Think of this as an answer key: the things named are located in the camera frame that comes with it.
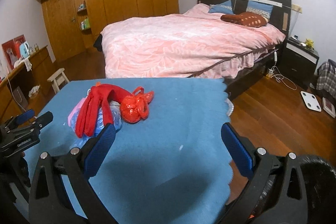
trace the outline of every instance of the pillow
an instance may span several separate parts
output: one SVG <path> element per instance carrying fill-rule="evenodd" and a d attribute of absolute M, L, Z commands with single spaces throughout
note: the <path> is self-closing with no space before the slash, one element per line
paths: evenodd
<path fill-rule="evenodd" d="M 221 20 L 253 28 L 265 26 L 268 22 L 265 17 L 252 12 L 243 12 L 240 15 L 222 15 Z"/>
<path fill-rule="evenodd" d="M 262 4 L 252 0 L 249 0 L 246 8 L 247 12 L 253 12 L 255 14 L 262 15 L 266 17 L 268 20 L 271 17 L 272 10 L 273 5 Z"/>
<path fill-rule="evenodd" d="M 208 13 L 222 13 L 227 15 L 233 15 L 231 0 L 225 1 L 221 4 L 210 5 Z"/>

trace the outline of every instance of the plaid cloth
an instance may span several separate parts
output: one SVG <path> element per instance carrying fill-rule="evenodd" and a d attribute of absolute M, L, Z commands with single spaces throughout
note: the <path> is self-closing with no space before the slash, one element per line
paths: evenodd
<path fill-rule="evenodd" d="M 316 89 L 323 89 L 336 99 L 336 68 L 332 65 L 331 60 L 322 63 L 318 73 Z"/>

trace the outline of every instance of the bed headboard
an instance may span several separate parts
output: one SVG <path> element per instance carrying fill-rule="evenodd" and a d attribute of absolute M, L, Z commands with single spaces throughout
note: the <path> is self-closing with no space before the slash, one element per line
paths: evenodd
<path fill-rule="evenodd" d="M 207 5 L 220 4 L 227 0 L 198 0 L 198 3 Z M 249 0 L 231 0 L 233 12 L 240 14 L 246 11 Z M 288 31 L 291 19 L 292 0 L 253 0 L 260 3 L 273 5 L 273 10 L 269 23 L 278 28 L 282 33 L 288 37 Z"/>

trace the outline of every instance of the bed frame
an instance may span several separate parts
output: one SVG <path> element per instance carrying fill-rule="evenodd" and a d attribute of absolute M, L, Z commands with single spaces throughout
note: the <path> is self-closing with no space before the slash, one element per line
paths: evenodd
<path fill-rule="evenodd" d="M 198 3 L 207 5 L 220 4 L 227 0 L 198 0 Z M 234 14 L 240 14 L 246 11 L 247 3 L 249 0 L 231 0 Z M 269 19 L 269 23 L 278 28 L 288 38 L 291 6 L 292 0 L 253 0 L 260 3 L 273 5 L 273 11 Z M 252 68 L 245 68 L 241 70 L 237 77 L 233 80 L 224 79 L 227 84 L 226 91 L 229 93 L 229 98 L 233 100 L 241 93 L 245 92 L 249 87 L 257 83 L 267 72 L 267 68 L 274 65 L 274 51 L 277 52 L 278 57 L 282 53 L 283 44 L 279 44 L 268 54 L 259 58 L 254 63 Z"/>

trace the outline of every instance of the red plastic bag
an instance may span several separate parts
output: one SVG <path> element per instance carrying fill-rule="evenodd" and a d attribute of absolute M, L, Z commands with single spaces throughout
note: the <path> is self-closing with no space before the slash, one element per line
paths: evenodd
<path fill-rule="evenodd" d="M 126 96 L 120 104 L 120 113 L 126 122 L 136 123 L 140 119 L 147 119 L 148 104 L 153 100 L 154 91 L 144 93 L 142 86 L 137 87 L 132 96 Z"/>

